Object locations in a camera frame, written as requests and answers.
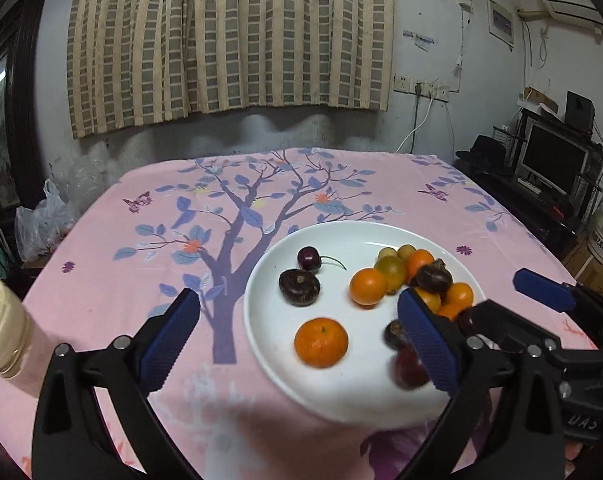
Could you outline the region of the large front tangerine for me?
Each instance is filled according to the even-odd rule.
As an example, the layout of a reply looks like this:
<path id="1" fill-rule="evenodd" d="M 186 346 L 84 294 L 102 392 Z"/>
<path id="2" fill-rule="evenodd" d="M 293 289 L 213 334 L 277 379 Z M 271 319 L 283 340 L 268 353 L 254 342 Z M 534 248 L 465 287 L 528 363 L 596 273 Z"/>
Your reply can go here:
<path id="1" fill-rule="evenodd" d="M 297 330 L 294 349 L 300 361 L 322 370 L 336 365 L 344 358 L 349 337 L 333 318 L 313 318 Z"/>

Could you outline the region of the dark cherry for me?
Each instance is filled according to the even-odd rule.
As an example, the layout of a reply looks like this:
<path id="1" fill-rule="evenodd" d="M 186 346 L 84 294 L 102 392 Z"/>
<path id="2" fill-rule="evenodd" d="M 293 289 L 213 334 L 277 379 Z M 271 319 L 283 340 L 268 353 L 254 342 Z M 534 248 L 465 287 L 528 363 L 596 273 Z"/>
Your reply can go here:
<path id="1" fill-rule="evenodd" d="M 309 272 L 317 272 L 320 270 L 324 261 L 337 264 L 344 271 L 347 270 L 344 263 L 331 256 L 323 256 L 318 252 L 318 249 L 312 246 L 306 246 L 297 252 L 297 263 L 303 270 Z"/>

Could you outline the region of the small dark mangosteen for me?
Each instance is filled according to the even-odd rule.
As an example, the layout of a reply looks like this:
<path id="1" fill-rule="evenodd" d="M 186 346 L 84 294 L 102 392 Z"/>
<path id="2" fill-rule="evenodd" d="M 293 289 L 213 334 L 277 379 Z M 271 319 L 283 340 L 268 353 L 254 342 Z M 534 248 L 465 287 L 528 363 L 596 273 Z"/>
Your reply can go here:
<path id="1" fill-rule="evenodd" d="M 321 285 L 310 271 L 288 269 L 279 276 L 282 296 L 296 307 L 308 307 L 319 298 Z"/>

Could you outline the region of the large dark plum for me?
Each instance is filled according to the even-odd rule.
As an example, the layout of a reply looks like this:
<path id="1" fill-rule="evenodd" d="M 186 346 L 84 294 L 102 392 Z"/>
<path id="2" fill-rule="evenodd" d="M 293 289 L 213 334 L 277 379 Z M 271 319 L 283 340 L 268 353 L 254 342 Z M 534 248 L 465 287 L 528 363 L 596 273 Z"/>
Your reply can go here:
<path id="1" fill-rule="evenodd" d="M 405 390 L 421 388 L 431 380 L 412 346 L 405 346 L 397 353 L 391 372 L 396 385 Z"/>

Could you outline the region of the yellow orange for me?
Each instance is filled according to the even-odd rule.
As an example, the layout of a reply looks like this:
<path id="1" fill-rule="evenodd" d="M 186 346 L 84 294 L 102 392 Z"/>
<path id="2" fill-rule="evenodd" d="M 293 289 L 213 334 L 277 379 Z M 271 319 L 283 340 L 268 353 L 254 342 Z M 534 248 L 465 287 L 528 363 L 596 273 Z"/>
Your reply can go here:
<path id="1" fill-rule="evenodd" d="M 445 306 L 448 304 L 456 304 L 463 308 L 472 307 L 474 304 L 475 295 L 474 290 L 469 284 L 463 282 L 453 283 L 446 292 Z"/>
<path id="2" fill-rule="evenodd" d="M 405 263 L 399 257 L 385 256 L 374 267 L 384 275 L 387 295 L 395 295 L 405 285 Z"/>

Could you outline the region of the dark passion fruit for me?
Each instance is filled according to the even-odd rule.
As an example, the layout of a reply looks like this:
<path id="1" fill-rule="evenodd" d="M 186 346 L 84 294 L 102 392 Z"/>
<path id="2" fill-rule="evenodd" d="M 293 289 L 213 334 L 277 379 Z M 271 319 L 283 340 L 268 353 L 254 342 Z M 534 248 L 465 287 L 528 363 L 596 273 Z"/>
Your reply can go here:
<path id="1" fill-rule="evenodd" d="M 452 284 L 452 274 L 441 259 L 421 266 L 409 282 L 411 287 L 421 287 L 427 292 L 437 295 L 445 295 Z"/>

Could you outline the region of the cream lidded drink cup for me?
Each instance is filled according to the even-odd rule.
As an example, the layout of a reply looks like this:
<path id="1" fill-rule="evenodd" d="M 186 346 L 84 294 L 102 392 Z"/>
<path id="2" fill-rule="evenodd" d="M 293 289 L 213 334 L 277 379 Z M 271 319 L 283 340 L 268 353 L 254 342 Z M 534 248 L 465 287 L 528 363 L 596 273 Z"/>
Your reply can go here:
<path id="1" fill-rule="evenodd" d="M 28 370 L 34 321 L 0 278 L 0 377 L 36 398 L 37 379 Z"/>

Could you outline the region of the middle small orange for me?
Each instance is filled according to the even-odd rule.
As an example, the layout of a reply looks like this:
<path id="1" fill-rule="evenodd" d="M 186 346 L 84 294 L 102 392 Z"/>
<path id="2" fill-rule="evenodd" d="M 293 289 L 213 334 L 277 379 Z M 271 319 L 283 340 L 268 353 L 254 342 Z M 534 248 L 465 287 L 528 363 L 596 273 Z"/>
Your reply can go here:
<path id="1" fill-rule="evenodd" d="M 387 281 L 383 273 L 374 268 L 361 269 L 352 275 L 349 296 L 364 309 L 375 307 L 386 295 Z"/>

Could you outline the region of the computer monitor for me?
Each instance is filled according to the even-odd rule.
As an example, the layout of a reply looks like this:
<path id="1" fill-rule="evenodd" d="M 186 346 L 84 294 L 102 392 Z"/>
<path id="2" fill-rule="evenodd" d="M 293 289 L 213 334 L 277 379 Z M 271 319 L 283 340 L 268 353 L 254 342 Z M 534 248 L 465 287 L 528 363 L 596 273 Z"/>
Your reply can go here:
<path id="1" fill-rule="evenodd" d="M 531 122 L 526 129 L 518 167 L 565 195 L 574 192 L 582 174 L 588 151 L 562 133 Z"/>

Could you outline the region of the black hat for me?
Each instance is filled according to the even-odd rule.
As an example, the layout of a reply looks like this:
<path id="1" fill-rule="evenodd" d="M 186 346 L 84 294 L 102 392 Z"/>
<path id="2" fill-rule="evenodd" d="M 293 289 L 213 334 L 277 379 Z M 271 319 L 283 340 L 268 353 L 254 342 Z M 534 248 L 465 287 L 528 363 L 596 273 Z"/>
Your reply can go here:
<path id="1" fill-rule="evenodd" d="M 498 170 L 504 167 L 505 147 L 491 136 L 481 134 L 477 136 L 469 150 L 456 151 L 455 156 L 470 167 Z"/>

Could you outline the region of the white oval plate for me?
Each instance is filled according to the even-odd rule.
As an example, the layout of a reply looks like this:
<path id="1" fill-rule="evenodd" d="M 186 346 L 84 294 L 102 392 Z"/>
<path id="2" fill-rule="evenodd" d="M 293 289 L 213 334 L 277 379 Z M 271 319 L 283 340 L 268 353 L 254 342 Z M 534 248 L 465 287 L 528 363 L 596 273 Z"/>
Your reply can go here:
<path id="1" fill-rule="evenodd" d="M 407 391 L 391 376 L 394 352 L 385 344 L 383 332 L 397 316 L 398 298 L 387 296 L 365 310 L 349 297 L 353 274 L 373 266 L 382 248 L 405 244 L 443 259 L 454 281 L 469 284 L 476 300 L 484 300 L 484 290 L 452 252 L 420 234 L 383 223 L 308 226 L 274 244 L 256 263 L 244 295 L 247 338 L 274 385 L 310 413 L 345 425 L 387 430 L 435 419 L 446 406 L 448 394 L 433 385 Z M 279 276 L 294 268 L 297 252 L 305 246 L 334 260 L 324 263 L 318 273 L 317 301 L 295 307 L 280 292 Z M 324 370 L 303 364 L 294 350 L 297 330 L 313 318 L 333 318 L 349 338 L 344 358 Z"/>

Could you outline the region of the black speaker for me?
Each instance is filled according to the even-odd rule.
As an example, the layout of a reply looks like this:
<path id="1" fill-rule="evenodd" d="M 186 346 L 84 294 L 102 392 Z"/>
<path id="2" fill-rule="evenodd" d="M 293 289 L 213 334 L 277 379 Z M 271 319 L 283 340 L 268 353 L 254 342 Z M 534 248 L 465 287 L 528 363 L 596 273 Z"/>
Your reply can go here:
<path id="1" fill-rule="evenodd" d="M 595 108 L 593 102 L 585 96 L 568 91 L 564 122 L 583 136 L 592 136 L 594 127 Z"/>

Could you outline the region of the pink deer tablecloth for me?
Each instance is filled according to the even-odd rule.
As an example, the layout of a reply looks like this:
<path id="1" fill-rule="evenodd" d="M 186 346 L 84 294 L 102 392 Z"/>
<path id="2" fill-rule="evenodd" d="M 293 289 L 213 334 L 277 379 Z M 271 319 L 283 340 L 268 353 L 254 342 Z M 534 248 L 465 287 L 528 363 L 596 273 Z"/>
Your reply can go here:
<path id="1" fill-rule="evenodd" d="M 389 479 L 427 427 L 375 432 L 327 424 L 260 370 L 243 326 L 248 277 L 266 250 L 307 226 L 334 229 L 349 276 L 374 256 L 349 226 L 384 222 L 454 254 L 486 295 L 576 349 L 590 341 L 567 316 L 515 292 L 514 273 L 569 273 L 471 179 L 433 155 L 323 148 L 162 162 L 128 172 L 78 221 L 24 303 L 53 338 L 102 348 L 163 312 L 183 288 L 202 318 L 151 401 L 207 479 Z"/>

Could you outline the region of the clear plastic bag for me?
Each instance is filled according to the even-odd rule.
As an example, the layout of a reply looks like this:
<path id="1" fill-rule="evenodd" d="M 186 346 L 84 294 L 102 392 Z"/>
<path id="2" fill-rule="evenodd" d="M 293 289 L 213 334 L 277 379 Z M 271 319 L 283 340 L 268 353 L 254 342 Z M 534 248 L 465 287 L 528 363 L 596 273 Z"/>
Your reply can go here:
<path id="1" fill-rule="evenodd" d="M 15 238 L 18 255 L 23 262 L 33 262 L 51 255 L 73 229 L 76 214 L 65 203 L 51 179 L 44 181 L 44 199 L 34 209 L 18 207 L 15 216 Z"/>

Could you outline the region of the striped beige curtain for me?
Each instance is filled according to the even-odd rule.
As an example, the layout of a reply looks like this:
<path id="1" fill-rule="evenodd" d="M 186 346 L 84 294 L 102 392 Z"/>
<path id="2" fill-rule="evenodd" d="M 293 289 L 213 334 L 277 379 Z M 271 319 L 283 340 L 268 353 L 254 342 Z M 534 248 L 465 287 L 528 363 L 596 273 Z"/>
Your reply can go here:
<path id="1" fill-rule="evenodd" d="M 387 109 L 395 0 L 73 0 L 75 138 L 252 106 Z"/>

